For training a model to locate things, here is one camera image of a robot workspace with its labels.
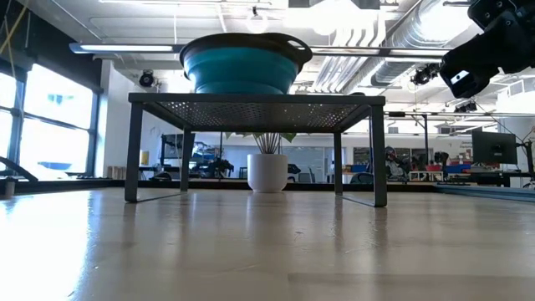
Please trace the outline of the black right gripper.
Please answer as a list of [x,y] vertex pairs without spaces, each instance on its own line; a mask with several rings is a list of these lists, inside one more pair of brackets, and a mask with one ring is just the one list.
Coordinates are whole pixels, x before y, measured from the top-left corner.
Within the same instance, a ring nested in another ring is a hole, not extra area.
[[482,92],[501,72],[534,66],[534,0],[471,1],[467,15],[483,33],[446,53],[440,68],[457,99]]

